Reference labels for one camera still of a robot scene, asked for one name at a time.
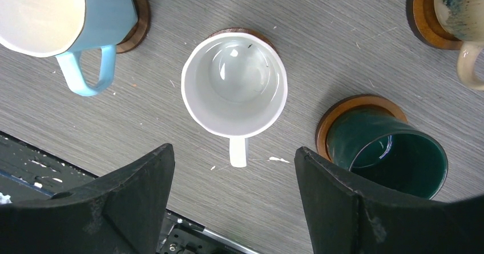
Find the orange-brown wooden coaster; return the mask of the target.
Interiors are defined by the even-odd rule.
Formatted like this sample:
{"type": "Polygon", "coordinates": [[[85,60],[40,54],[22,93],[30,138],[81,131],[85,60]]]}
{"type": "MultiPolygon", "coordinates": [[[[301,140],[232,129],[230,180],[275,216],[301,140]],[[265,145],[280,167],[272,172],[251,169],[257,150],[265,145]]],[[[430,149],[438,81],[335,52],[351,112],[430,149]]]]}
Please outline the orange-brown wooden coaster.
{"type": "Polygon", "coordinates": [[[463,42],[439,23],[434,0],[406,0],[406,15],[413,34],[424,44],[440,50],[459,50],[463,42]]]}

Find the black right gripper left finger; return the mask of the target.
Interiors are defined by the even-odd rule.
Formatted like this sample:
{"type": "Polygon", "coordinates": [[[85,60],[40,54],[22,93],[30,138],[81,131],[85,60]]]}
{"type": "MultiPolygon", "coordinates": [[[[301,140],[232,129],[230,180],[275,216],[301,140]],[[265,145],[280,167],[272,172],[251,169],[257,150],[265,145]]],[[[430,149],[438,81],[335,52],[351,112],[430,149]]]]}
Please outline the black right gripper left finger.
{"type": "Polygon", "coordinates": [[[47,200],[1,206],[2,253],[155,253],[175,170],[164,144],[47,200]]]}

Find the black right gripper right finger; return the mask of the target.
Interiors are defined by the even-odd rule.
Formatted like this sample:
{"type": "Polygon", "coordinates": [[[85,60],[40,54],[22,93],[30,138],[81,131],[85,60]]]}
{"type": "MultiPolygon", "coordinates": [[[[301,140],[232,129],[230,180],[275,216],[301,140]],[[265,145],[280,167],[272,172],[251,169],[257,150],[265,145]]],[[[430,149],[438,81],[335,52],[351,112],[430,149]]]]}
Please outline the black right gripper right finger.
{"type": "Polygon", "coordinates": [[[296,150],[314,253],[482,253],[483,197],[452,203],[391,190],[296,150]]]}

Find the light blue white mug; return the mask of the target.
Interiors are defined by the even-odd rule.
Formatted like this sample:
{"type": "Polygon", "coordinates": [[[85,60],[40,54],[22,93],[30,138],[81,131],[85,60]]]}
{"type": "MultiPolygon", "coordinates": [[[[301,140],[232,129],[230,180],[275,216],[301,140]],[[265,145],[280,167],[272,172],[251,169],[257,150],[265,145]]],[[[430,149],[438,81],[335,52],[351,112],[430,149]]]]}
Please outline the light blue white mug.
{"type": "Polygon", "coordinates": [[[37,58],[55,57],[69,89],[94,96],[114,80],[116,47],[138,21],[134,0],[1,0],[1,44],[37,58]],[[86,50],[100,49],[98,82],[81,71],[86,50]]]}

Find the beige mug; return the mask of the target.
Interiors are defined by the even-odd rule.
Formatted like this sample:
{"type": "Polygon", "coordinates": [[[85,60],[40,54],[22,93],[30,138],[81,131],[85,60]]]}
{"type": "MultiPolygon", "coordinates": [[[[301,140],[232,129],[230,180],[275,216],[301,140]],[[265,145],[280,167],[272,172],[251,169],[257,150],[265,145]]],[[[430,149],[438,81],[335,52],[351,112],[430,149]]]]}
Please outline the beige mug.
{"type": "Polygon", "coordinates": [[[456,71],[467,88],[483,90],[475,62],[483,50],[483,0],[433,0],[439,24],[462,41],[456,71]]]}

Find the dark green mug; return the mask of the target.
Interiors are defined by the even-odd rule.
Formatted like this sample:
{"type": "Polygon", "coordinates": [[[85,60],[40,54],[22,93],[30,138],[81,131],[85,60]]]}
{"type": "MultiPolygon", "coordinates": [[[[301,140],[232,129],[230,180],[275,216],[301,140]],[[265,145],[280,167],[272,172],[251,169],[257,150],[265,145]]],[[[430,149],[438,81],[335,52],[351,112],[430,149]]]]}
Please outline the dark green mug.
{"type": "Polygon", "coordinates": [[[376,108],[338,117],[327,146],[335,165],[409,195],[431,199],[447,177],[447,155],[437,140],[376,108]]]}

